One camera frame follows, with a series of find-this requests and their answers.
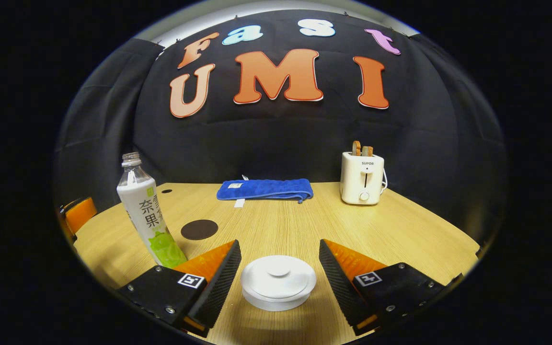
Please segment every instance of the green fruit graphic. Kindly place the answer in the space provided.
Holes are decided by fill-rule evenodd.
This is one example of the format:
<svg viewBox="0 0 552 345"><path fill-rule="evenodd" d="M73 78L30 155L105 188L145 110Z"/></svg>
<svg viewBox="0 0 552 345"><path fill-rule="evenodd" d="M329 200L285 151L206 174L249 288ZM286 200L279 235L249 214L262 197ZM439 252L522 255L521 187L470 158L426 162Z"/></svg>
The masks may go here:
<svg viewBox="0 0 552 345"><path fill-rule="evenodd" d="M150 248L163 266L173 268L186 262L186 256L178 248L167 228L165 231L165 233L157 231L154 238L149 238Z"/></svg>

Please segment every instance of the black fabric backdrop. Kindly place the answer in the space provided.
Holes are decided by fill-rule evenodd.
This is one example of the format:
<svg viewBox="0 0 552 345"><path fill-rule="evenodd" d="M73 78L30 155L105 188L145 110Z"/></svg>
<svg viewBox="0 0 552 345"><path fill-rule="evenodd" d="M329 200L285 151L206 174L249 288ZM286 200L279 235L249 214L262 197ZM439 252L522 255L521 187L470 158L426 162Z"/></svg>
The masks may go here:
<svg viewBox="0 0 552 345"><path fill-rule="evenodd" d="M304 18L332 22L331 37L306 36ZM230 46L227 33L260 25L263 37ZM392 38L396 56L364 29ZM178 69L184 47L213 32L202 56ZM276 100L263 94L237 105L240 71L235 57L264 52L275 65L292 49L319 52L318 102ZM137 150L157 184L221 183L239 179L339 181L340 154L353 140L385 159L389 188L438 214L478 242L499 223L506 203L506 151L500 127L482 92L466 72L422 35L323 11L274 11L230 20L170 46L132 39L86 81L66 116L55 154L55 200L92 196L98 210L120 202L121 154ZM388 109L360 105L361 72L353 57L385 66ZM184 101L195 96L193 72L208 63L206 104L187 118L169 111L169 83L182 74Z"/></svg>

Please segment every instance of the orange letter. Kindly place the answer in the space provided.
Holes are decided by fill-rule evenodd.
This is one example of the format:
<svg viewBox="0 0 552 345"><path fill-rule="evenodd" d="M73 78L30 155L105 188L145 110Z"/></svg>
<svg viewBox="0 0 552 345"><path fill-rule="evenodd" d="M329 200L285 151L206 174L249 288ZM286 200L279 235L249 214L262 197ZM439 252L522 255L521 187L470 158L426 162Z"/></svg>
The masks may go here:
<svg viewBox="0 0 552 345"><path fill-rule="evenodd" d="M285 98L290 101L319 101L322 92L316 87L314 60L318 52L310 49L293 49L287 53L276 67L263 52L250 52L238 55L241 65L240 92L234 96L234 103L255 103L261 94L254 89L254 79L265 91L270 100L275 100L282 85L289 78L289 88Z"/></svg>
<svg viewBox="0 0 552 345"><path fill-rule="evenodd" d="M182 96L184 95L184 82L189 79L188 74L184 74L169 83L172 88L172 94L169 98L169 111L176 117L187 117L197 113L206 103L206 96L208 95L208 80L210 79L210 71L214 69L216 65L210 63L202 66L195 71L197 76L197 90L195 91L195 98L191 103L184 103Z"/></svg>
<svg viewBox="0 0 552 345"><path fill-rule="evenodd" d="M383 92L383 77L381 76L385 66L367 57L353 57L353 61L361 68L363 92L357 98L359 103L366 107L387 109L389 101L386 100Z"/></svg>
<svg viewBox="0 0 552 345"><path fill-rule="evenodd" d="M207 35L206 37L195 41L191 43L188 46L184 47L184 57L182 58L182 62L180 65L178 65L178 69L181 69L182 67L189 65L193 61L197 60L201 53L198 53L199 50L205 50L210 45L210 39L217 38L219 33L212 33Z"/></svg>

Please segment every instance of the plastic bottle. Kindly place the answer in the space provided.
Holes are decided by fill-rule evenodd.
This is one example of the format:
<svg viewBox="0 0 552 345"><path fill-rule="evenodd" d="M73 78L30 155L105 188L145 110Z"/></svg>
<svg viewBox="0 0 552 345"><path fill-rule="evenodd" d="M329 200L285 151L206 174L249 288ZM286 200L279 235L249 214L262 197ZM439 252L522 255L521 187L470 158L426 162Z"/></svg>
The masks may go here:
<svg viewBox="0 0 552 345"><path fill-rule="evenodd" d="M186 256L173 240L157 199L156 183L140 166L140 154L125 153L125 169L116 192L144 245L157 264L173 268L186 262Z"/></svg>

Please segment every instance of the pink letter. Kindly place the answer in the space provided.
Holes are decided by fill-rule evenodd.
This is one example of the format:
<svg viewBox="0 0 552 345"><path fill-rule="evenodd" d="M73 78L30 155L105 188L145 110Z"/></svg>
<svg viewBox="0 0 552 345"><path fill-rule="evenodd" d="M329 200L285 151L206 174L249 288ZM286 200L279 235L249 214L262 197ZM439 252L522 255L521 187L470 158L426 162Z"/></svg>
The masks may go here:
<svg viewBox="0 0 552 345"><path fill-rule="evenodd" d="M380 31L378 30L372 30L372 29L366 29L365 30L366 33L370 33L372 34L372 36L374 36L374 39L376 40L376 42L382 47L384 48L387 52L390 52L390 53L393 53L395 55L399 55L400 52L399 50L397 50L396 48L393 48L389 42L393 42L392 39L390 39L389 37L383 35L383 33L381 33Z"/></svg>

